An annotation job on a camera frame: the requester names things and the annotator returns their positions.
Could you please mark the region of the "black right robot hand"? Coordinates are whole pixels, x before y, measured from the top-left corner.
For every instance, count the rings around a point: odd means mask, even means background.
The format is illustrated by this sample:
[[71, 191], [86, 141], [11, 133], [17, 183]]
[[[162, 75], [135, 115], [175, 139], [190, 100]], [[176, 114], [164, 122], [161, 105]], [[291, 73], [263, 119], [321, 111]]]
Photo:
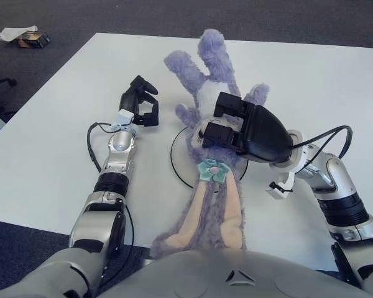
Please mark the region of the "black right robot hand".
[[265, 107], [221, 92], [214, 116], [230, 115], [243, 120], [239, 131], [208, 123], [202, 147], [222, 147], [259, 163], [283, 163], [292, 155], [293, 140], [283, 124]]

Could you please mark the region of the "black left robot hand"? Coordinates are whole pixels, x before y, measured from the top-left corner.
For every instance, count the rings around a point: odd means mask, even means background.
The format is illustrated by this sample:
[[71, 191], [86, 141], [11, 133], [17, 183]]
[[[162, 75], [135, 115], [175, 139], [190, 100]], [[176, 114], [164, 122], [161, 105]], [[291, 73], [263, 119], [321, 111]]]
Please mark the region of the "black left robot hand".
[[[129, 89], [121, 96], [119, 110], [126, 110], [133, 116], [130, 123], [143, 125], [144, 127], [158, 126], [159, 102], [154, 95], [158, 90], [141, 76], [136, 76], [130, 83]], [[143, 102], [152, 104], [152, 110], [143, 115], [139, 114], [139, 105]]]

